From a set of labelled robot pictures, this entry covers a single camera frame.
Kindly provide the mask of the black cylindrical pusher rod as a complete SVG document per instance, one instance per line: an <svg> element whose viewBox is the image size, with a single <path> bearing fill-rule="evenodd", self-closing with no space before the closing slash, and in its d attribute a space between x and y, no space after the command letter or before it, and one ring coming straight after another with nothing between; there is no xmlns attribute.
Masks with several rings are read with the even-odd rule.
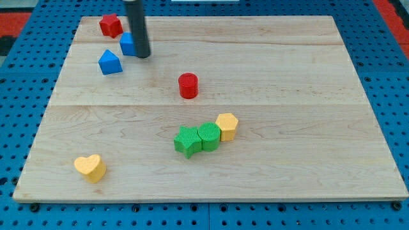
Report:
<svg viewBox="0 0 409 230"><path fill-rule="evenodd" d="M143 1L123 0L123 2L132 33L136 56L138 58L148 58L151 55L151 49L146 28Z"/></svg>

